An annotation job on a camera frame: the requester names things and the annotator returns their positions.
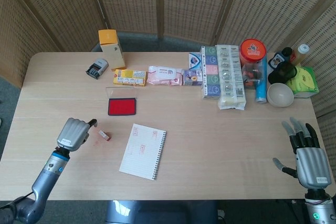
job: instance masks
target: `white bottle cap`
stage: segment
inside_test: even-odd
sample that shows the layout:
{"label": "white bottle cap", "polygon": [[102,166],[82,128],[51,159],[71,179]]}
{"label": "white bottle cap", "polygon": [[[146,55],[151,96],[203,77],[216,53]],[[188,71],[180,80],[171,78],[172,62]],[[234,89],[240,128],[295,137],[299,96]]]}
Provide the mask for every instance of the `white bottle cap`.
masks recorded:
{"label": "white bottle cap", "polygon": [[305,55],[306,53],[309,52],[309,46],[307,44],[301,44],[299,47],[298,47],[298,51],[300,54],[303,54]]}

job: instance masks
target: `small bottle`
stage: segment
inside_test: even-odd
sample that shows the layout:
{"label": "small bottle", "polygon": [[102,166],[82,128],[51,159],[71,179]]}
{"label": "small bottle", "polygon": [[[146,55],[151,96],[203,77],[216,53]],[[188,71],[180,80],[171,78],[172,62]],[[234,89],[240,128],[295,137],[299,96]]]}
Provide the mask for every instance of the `small bottle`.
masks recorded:
{"label": "small bottle", "polygon": [[299,64],[309,52],[309,46],[306,44],[301,44],[298,48],[294,49],[292,55],[290,56],[290,63],[294,66]]}
{"label": "small bottle", "polygon": [[276,69],[280,62],[289,61],[293,50],[290,47],[285,47],[281,52],[277,52],[272,59],[268,61],[268,65],[272,69]]}

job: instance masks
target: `red ink pad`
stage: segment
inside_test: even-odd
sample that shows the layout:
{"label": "red ink pad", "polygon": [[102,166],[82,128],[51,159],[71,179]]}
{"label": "red ink pad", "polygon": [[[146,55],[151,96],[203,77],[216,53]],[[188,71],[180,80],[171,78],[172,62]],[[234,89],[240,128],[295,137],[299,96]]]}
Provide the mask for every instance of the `red ink pad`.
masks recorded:
{"label": "red ink pad", "polygon": [[136,107],[135,98],[110,98],[108,115],[135,115]]}

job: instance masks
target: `robotic hand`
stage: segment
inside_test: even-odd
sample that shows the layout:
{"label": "robotic hand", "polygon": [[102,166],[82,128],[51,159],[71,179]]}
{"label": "robotic hand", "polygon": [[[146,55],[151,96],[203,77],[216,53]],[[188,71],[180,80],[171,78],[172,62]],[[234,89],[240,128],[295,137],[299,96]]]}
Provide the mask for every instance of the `robotic hand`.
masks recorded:
{"label": "robotic hand", "polygon": [[84,121],[69,118],[57,138],[58,147],[31,187],[35,200],[28,195],[19,197],[0,208],[0,224],[12,224],[14,220],[22,223],[36,223],[42,216],[47,199],[64,167],[70,160],[69,153],[76,151],[89,137],[88,130],[97,127],[97,120]]}
{"label": "robotic hand", "polygon": [[305,194],[306,206],[311,223],[336,223],[336,213],[332,198],[324,191],[331,184],[326,153],[320,148],[319,140],[314,128],[290,118],[292,127],[285,121],[282,122],[292,145],[296,170],[285,167],[277,158],[274,164],[284,173],[299,179],[299,183],[308,189]]}

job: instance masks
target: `white bowl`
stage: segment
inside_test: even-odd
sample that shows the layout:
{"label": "white bowl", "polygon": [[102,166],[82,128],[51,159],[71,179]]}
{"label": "white bowl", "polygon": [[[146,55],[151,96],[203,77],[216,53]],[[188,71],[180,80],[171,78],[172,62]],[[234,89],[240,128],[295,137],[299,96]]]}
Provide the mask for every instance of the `white bowl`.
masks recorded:
{"label": "white bowl", "polygon": [[274,107],[287,107],[293,103],[294,94],[287,85],[274,83],[267,90],[267,101]]}

